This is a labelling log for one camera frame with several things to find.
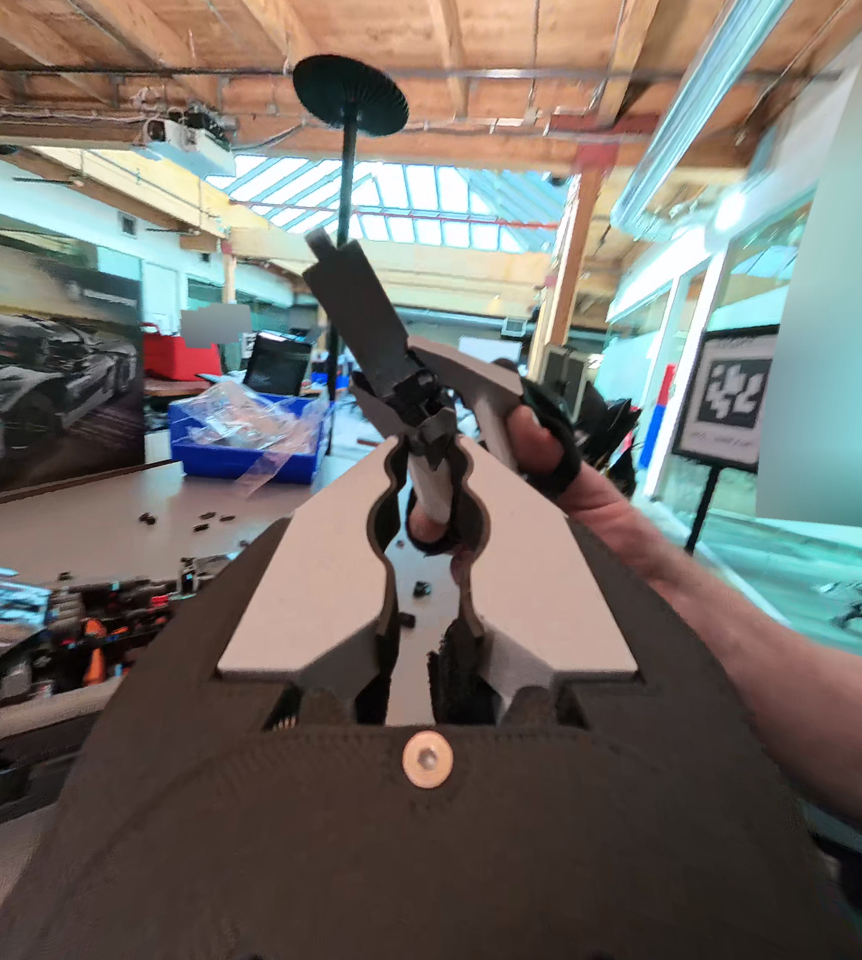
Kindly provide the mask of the black framed marker sign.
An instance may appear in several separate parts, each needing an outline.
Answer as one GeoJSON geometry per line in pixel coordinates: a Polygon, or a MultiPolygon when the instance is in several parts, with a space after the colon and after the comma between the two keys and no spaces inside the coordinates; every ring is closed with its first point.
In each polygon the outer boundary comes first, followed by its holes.
{"type": "Polygon", "coordinates": [[[684,551],[693,555],[721,474],[757,474],[762,417],[780,326],[706,331],[680,407],[671,454],[708,468],[684,551]]]}

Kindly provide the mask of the person's right forearm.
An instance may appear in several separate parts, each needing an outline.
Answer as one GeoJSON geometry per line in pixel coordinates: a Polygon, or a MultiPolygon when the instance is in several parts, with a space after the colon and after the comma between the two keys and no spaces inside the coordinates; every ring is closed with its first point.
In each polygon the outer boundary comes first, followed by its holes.
{"type": "Polygon", "coordinates": [[[776,621],[629,513],[608,543],[723,666],[762,743],[796,786],[862,826],[862,657],[776,621]]]}

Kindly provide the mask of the white ceiling projector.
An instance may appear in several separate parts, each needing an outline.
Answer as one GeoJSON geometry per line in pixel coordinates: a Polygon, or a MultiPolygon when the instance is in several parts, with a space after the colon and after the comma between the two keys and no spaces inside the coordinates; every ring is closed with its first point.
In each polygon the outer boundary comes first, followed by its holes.
{"type": "Polygon", "coordinates": [[[146,159],[172,162],[201,179],[236,176],[234,153],[226,138],[174,119],[145,120],[133,149],[146,159]]]}

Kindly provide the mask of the wooden post with red bracket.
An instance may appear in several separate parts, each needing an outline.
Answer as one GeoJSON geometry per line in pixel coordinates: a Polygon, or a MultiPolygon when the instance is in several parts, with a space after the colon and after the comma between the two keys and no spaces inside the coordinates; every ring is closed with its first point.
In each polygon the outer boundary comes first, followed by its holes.
{"type": "Polygon", "coordinates": [[[557,229],[553,283],[545,286],[529,352],[529,375],[538,378],[549,346],[564,346],[569,337],[588,234],[601,188],[614,169],[617,142],[579,145],[571,183],[557,229]]]}

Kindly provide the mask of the black bag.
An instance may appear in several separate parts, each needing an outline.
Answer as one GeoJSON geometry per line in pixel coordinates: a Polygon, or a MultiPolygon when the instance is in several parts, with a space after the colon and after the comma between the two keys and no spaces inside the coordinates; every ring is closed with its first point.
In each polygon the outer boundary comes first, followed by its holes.
{"type": "Polygon", "coordinates": [[[641,410],[629,398],[605,400],[589,386],[574,424],[581,459],[631,499],[637,488],[634,441],[641,410]]]}

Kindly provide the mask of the grey toy brick car model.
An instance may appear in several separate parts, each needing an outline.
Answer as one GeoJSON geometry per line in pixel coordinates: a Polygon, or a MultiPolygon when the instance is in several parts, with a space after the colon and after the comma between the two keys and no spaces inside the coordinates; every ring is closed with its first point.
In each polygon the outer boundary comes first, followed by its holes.
{"type": "Polygon", "coordinates": [[[55,717],[100,709],[100,695],[122,679],[139,651],[164,629],[181,601],[210,580],[206,558],[183,557],[177,576],[19,582],[0,567],[0,745],[52,725],[55,717]]]}

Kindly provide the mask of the black car picture set box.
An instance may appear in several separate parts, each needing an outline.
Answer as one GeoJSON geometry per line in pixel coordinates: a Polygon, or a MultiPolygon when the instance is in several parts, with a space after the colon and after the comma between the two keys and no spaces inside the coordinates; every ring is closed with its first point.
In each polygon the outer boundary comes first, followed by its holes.
{"type": "Polygon", "coordinates": [[[138,280],[0,246],[0,494],[145,463],[138,280]]]}

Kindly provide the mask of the person's right hand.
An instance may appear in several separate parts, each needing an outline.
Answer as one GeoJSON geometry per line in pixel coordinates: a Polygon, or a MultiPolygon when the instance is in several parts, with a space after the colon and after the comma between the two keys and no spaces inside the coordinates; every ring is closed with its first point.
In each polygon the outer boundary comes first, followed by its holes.
{"type": "MultiPolygon", "coordinates": [[[[512,454],[524,476],[550,491],[557,469],[566,464],[565,445],[537,414],[519,405],[507,418],[512,454]]],[[[586,463],[552,499],[570,519],[601,539],[659,593],[670,596],[689,580],[692,558],[670,543],[633,507],[615,485],[586,463]]]]}

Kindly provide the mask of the black desk screen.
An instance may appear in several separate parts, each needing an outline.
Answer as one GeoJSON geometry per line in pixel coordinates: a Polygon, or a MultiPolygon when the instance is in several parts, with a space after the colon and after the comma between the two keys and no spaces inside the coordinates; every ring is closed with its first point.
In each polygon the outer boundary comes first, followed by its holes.
{"type": "Polygon", "coordinates": [[[257,393],[297,397],[303,390],[313,344],[261,331],[255,334],[243,386],[257,393]]]}

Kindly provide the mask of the grey toy brick panel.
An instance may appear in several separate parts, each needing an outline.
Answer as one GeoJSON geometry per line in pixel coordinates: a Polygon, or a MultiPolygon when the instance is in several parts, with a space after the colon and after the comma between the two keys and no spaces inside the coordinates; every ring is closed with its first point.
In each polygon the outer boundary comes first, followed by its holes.
{"type": "Polygon", "coordinates": [[[440,378],[409,345],[360,244],[336,246],[323,229],[305,241],[317,260],[303,277],[354,358],[349,389],[362,414],[384,438],[402,437],[410,455],[436,470],[458,432],[440,378]]]}

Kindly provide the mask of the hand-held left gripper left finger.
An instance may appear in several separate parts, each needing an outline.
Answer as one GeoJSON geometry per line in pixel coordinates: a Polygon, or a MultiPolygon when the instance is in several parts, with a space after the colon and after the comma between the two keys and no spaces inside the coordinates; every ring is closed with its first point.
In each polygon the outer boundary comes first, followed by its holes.
{"type": "Polygon", "coordinates": [[[217,664],[226,681],[329,690],[353,702],[400,649],[387,548],[401,532],[408,452],[383,441],[290,517],[217,664]]]}

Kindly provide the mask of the silver flexible duct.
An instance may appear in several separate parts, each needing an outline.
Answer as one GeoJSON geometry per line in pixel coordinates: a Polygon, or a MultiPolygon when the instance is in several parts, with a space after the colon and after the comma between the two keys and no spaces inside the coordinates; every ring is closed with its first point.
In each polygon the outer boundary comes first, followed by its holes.
{"type": "Polygon", "coordinates": [[[614,230],[649,243],[673,237],[673,223],[649,204],[790,6],[790,1],[725,4],[612,206],[614,230]]]}

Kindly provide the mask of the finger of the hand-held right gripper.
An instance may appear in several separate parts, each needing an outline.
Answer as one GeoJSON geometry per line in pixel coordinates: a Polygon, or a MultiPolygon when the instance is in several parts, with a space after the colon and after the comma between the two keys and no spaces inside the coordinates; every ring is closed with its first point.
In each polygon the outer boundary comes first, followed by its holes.
{"type": "Polygon", "coordinates": [[[384,438],[401,437],[409,454],[408,470],[417,503],[425,515],[440,525],[450,522],[452,476],[447,448],[437,451],[422,429],[409,426],[391,405],[375,396],[360,371],[351,375],[350,392],[366,420],[384,438]]]}
{"type": "Polygon", "coordinates": [[[464,407],[473,413],[480,442],[487,451],[518,474],[519,463],[507,432],[507,422],[524,402],[521,376],[450,345],[422,337],[409,337],[408,346],[441,385],[452,390],[464,407]]]}

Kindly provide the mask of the scattered small toy brick pieces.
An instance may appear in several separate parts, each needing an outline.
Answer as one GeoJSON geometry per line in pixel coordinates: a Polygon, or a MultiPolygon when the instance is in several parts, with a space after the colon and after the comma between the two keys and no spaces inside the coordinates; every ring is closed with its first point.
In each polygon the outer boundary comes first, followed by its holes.
{"type": "MultiPolygon", "coordinates": [[[[138,522],[148,526],[154,526],[157,521],[157,517],[148,511],[141,513],[138,517],[138,522]]],[[[243,539],[239,542],[239,546],[242,549],[238,551],[181,558],[179,561],[178,574],[173,582],[167,581],[147,587],[140,587],[138,590],[138,600],[134,602],[140,602],[143,609],[148,608],[158,614],[155,623],[162,625],[164,623],[165,613],[170,617],[172,615],[172,608],[178,601],[199,594],[249,545],[250,542],[243,539]]],[[[430,593],[431,586],[429,582],[414,582],[414,598],[424,598],[430,595],[430,593]]],[[[416,622],[413,614],[408,612],[402,613],[399,619],[401,623],[409,629],[412,628],[416,622]]]]}

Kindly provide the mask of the red storage box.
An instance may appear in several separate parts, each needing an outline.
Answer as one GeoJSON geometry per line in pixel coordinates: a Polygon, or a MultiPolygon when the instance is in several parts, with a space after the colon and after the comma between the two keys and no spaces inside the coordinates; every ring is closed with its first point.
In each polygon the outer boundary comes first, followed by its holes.
{"type": "Polygon", "coordinates": [[[146,378],[166,381],[192,381],[199,375],[222,374],[217,346],[190,346],[180,335],[163,334],[156,326],[142,326],[144,370],[146,378]]]}

